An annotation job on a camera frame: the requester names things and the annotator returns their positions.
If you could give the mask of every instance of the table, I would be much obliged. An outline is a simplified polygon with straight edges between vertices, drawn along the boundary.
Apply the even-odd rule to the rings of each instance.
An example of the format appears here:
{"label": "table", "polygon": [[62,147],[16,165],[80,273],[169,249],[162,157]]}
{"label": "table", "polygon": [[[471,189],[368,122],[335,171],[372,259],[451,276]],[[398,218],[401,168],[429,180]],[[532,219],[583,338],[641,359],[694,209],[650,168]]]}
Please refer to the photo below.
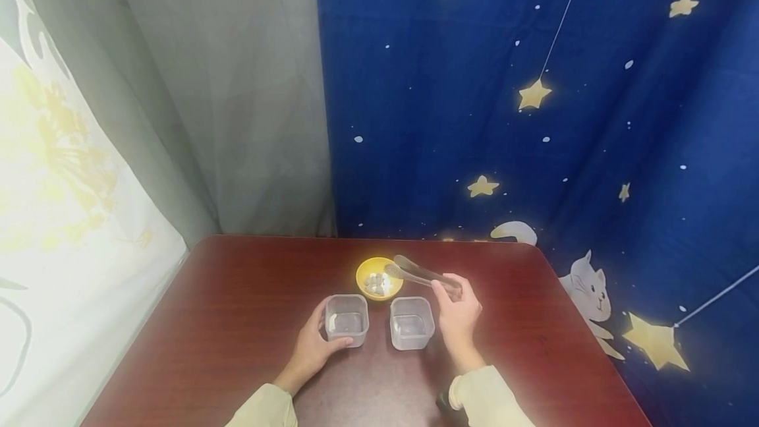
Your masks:
{"label": "table", "polygon": [[[468,277],[484,307],[476,342],[537,427],[649,426],[543,254],[509,242],[216,236],[198,243],[83,426],[223,426],[278,374],[313,307],[357,293],[369,257],[404,254]],[[406,282],[401,296],[434,294]],[[340,352],[300,392],[305,427],[442,427],[451,379],[438,334],[396,351],[389,302],[370,304],[363,347]]]}

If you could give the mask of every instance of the cat face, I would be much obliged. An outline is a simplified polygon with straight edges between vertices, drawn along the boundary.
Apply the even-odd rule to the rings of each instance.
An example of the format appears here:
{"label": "cat face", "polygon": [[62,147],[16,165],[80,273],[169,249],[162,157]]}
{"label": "cat face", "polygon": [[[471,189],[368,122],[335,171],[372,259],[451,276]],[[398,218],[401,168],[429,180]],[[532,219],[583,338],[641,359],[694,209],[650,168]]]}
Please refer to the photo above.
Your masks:
{"label": "cat face", "polygon": [[604,271],[594,271],[590,265],[590,251],[571,264],[569,296],[580,313],[588,320],[603,322],[612,314],[612,304],[606,293]]}

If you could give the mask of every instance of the transparent box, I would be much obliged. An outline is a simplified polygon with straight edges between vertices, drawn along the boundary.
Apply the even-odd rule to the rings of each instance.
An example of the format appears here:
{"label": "transparent box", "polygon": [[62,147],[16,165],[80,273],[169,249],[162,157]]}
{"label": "transparent box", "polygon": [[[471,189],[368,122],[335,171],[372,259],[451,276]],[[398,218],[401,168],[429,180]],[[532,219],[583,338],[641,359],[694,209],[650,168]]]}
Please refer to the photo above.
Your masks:
{"label": "transparent box", "polygon": [[399,297],[390,304],[390,338],[396,349],[423,349],[434,333],[432,309],[424,297]]}
{"label": "transparent box", "polygon": [[366,340],[369,331],[369,307],[360,295],[333,295],[324,309],[324,328],[327,340],[351,337],[349,348],[358,348]]}

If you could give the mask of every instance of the blue curtain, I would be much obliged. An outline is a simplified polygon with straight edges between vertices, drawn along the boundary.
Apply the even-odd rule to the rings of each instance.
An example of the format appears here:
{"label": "blue curtain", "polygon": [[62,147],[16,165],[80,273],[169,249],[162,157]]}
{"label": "blue curtain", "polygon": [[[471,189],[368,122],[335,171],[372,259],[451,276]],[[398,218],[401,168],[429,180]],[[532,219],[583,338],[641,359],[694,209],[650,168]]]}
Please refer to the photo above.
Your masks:
{"label": "blue curtain", "polygon": [[318,5],[341,237],[536,243],[654,426],[756,425],[759,0]]}

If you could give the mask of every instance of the plastic tongs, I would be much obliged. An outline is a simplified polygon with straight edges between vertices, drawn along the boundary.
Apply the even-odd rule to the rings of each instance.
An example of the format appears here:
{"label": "plastic tongs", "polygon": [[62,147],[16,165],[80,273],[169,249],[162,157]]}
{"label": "plastic tongs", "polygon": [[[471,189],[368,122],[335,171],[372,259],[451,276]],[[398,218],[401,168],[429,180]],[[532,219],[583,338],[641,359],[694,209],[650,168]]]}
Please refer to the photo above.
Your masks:
{"label": "plastic tongs", "polygon": [[461,297],[461,284],[459,282],[420,267],[419,264],[400,254],[393,258],[393,262],[396,267],[391,266],[391,264],[385,267],[385,272],[389,276],[421,283],[429,287],[432,286],[432,281],[439,281],[451,295],[451,298],[459,299]]}

